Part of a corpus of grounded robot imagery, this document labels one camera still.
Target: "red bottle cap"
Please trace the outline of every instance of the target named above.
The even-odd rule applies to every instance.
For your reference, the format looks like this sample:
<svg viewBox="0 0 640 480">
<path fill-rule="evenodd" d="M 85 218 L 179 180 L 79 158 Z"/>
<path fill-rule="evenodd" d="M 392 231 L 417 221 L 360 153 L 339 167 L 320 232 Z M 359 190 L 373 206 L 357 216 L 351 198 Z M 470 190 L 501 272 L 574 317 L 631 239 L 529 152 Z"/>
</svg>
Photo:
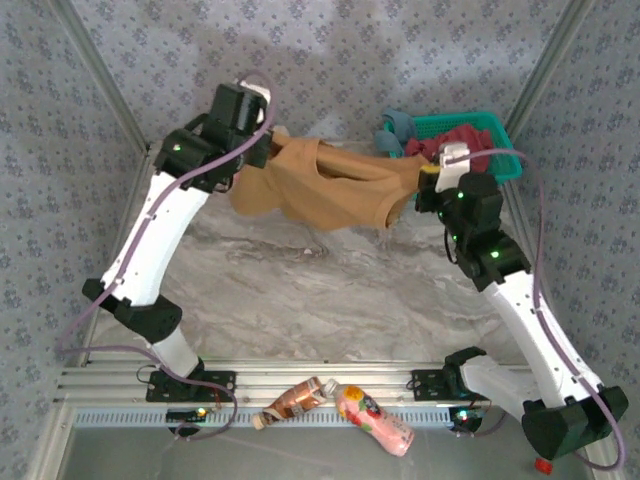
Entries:
<svg viewBox="0 0 640 480">
<path fill-rule="evenodd" d="M 544 458 L 536 458 L 536 470 L 544 473 L 545 475 L 551 475 L 553 465 Z"/>
</svg>

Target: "metal frame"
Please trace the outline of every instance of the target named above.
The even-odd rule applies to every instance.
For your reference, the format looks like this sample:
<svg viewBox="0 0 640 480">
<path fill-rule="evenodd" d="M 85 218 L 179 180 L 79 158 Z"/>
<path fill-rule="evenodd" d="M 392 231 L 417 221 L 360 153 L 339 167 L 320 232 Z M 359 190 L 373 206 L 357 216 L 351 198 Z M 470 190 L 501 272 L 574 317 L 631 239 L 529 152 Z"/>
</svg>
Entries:
<svg viewBox="0 0 640 480">
<path fill-rule="evenodd" d="M 122 246 L 124 245 L 124 242 L 127 239 L 127 236 L 129 234 L 128 230 L 130 228 L 129 222 L 132 214 L 135 214 L 132 210 L 135 204 L 136 195 L 138 194 L 140 188 L 143 188 L 143 187 L 147 188 L 147 185 L 143 186 L 143 182 L 149 173 L 149 168 L 151 167 L 151 164 L 160 149 L 161 143 L 162 142 L 154 143 L 149 148 L 149 151 L 146 151 L 141 155 L 140 165 L 138 167 L 138 170 L 136 171 L 136 176 L 133 180 L 133 185 L 131 186 L 129 195 L 127 196 L 127 202 L 125 203 L 124 212 L 120 220 L 120 226 L 118 228 L 116 240 L 113 244 L 114 248 L 111 250 L 111 253 L 109 254 L 109 262 L 108 262 L 109 264 L 113 263 L 113 261 L 116 259 L 118 253 L 120 252 L 120 250 L 122 249 Z M 85 348 L 91 346 L 91 343 L 93 341 L 93 335 L 95 334 L 96 326 L 98 323 L 99 313 L 100 313 L 100 310 L 96 310 L 93 313 L 93 315 L 91 315 L 91 319 L 89 321 L 89 328 L 87 329 L 87 334 L 84 338 L 83 346 Z M 85 353 L 80 355 L 78 358 L 78 361 L 76 362 L 77 366 L 79 367 L 85 366 L 89 361 L 90 355 L 91 355 L 90 353 Z"/>
<path fill-rule="evenodd" d="M 159 407 L 201 407 L 202 404 L 148 404 L 144 401 L 146 386 L 135 373 L 146 364 L 138 358 L 121 354 L 99 354 L 84 368 L 63 371 L 55 402 L 33 456 L 28 480 L 54 480 L 64 470 L 73 421 L 79 409 L 86 407 L 157 410 Z M 209 369 L 234 370 L 238 373 L 236 394 L 242 407 L 264 407 L 283 390 L 312 375 L 322 381 L 335 378 L 343 383 L 361 385 L 385 407 L 420 408 L 450 407 L 466 403 L 419 402 L 406 388 L 411 370 L 439 369 L 441 364 L 410 362 L 341 363 L 287 362 L 261 360 L 215 360 L 205 362 Z M 526 367 L 511 366 L 516 375 L 530 376 Z M 611 437 L 586 448 L 587 457 L 595 462 L 613 463 L 616 456 Z M 625 480 L 622 472 L 594 472 L 593 480 Z"/>
<path fill-rule="evenodd" d="M 48 3 L 78 50 L 96 86 L 102 91 L 125 136 L 136 150 L 144 152 L 145 139 L 142 130 L 71 0 L 48 0 Z"/>
<path fill-rule="evenodd" d="M 169 407 L 77 407 L 73 428 L 78 430 L 86 428 L 175 428 L 180 422 L 167 420 L 167 414 L 172 410 Z M 261 410 L 259 407 L 238 407 L 233 421 L 234 430 L 238 428 L 254 429 L 252 417 Z M 385 410 L 396 415 L 413 428 L 435 430 L 454 426 L 449 409 L 446 407 L 385 407 Z M 209 409 L 208 413 L 199 419 L 198 425 L 202 428 L 221 428 L 231 419 L 232 414 L 232 407 Z M 352 426 L 332 404 L 325 403 L 312 412 L 286 422 L 277 422 L 270 428 L 344 428 Z"/>
<path fill-rule="evenodd" d="M 567 2 L 551 37 L 538 57 L 538 62 L 509 113 L 505 129 L 512 142 L 515 143 L 516 137 L 522 132 L 556 68 L 595 4 L 596 0 L 569 0 Z"/>
</svg>

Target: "green plastic basket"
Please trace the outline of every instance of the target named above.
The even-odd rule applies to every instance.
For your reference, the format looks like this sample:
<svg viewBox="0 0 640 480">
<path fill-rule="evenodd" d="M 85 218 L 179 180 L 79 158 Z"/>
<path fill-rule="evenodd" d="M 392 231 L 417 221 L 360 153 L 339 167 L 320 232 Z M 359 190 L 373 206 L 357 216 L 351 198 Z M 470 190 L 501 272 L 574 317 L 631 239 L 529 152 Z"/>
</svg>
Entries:
<svg viewBox="0 0 640 480">
<path fill-rule="evenodd" d="M 426 117 L 413 117 L 413 120 L 418 129 L 418 140 L 433 138 L 457 126 L 468 123 L 478 130 L 489 130 L 495 148 L 513 148 L 513 144 L 509 140 L 502 123 L 491 112 L 429 115 Z M 384 129 L 393 133 L 391 122 L 385 122 Z M 394 158 L 397 157 L 395 153 L 390 155 Z M 522 166 L 515 155 L 492 155 L 489 160 L 489 173 L 495 177 L 498 185 L 502 185 L 507 180 L 518 178 L 522 175 Z"/>
</svg>

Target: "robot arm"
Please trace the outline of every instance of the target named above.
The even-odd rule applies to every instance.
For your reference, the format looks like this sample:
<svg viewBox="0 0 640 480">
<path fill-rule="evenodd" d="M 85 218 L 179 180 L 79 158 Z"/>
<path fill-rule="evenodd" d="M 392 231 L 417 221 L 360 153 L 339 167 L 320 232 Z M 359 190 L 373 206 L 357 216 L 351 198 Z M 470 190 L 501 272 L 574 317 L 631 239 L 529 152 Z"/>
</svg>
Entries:
<svg viewBox="0 0 640 480">
<path fill-rule="evenodd" d="M 455 243 L 457 265 L 501 315 L 533 373 L 523 381 L 478 348 L 445 360 L 449 383 L 462 394 L 476 394 L 522 422 L 536 451 L 549 460 L 604 438 L 611 432 L 585 381 L 619 419 L 628 400 L 619 387 L 605 388 L 576 352 L 544 298 L 546 325 L 573 365 L 563 361 L 533 308 L 531 266 L 518 244 L 502 232 L 502 195 L 491 174 L 475 173 L 468 161 L 449 161 L 469 153 L 465 144 L 444 145 L 439 166 L 420 173 L 416 210 L 437 212 Z"/>
<path fill-rule="evenodd" d="M 180 329 L 182 309 L 160 295 L 160 284 L 187 226 L 214 191 L 226 191 L 233 175 L 248 163 L 263 167 L 271 134 L 260 138 L 242 156 L 195 176 L 172 190 L 149 219 L 145 234 L 133 251 L 126 274 L 118 274 L 129 247 L 149 209 L 176 179 L 237 148 L 250 138 L 264 117 L 267 100 L 244 84 L 220 85 L 211 112 L 198 116 L 164 140 L 158 154 L 145 204 L 120 254 L 101 279 L 85 282 L 83 293 L 92 300 L 116 282 L 101 307 L 125 327 L 145 338 L 160 362 L 174 373 L 192 378 L 203 365 Z"/>
</svg>

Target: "wall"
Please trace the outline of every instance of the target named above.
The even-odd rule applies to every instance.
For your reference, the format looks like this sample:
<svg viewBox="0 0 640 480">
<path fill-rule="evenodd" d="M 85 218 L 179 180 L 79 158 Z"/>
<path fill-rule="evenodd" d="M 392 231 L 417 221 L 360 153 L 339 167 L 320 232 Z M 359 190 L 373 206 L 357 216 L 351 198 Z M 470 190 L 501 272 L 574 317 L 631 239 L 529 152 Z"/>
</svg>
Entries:
<svg viewBox="0 0 640 480">
<path fill-rule="evenodd" d="M 592 368 L 631 400 L 623 422 L 640 478 L 640 7 L 598 2 L 517 147 L 540 165 L 545 271 L 560 322 Z M 536 223 L 527 169 L 520 185 Z"/>
<path fill-rule="evenodd" d="M 566 2 L 73 0 L 148 140 L 251 67 L 293 134 L 370 139 L 380 113 L 503 119 Z"/>
<path fill-rule="evenodd" d="M 56 335 L 105 268 L 139 155 L 46 3 L 0 6 L 0 478 L 25 474 Z"/>
</svg>

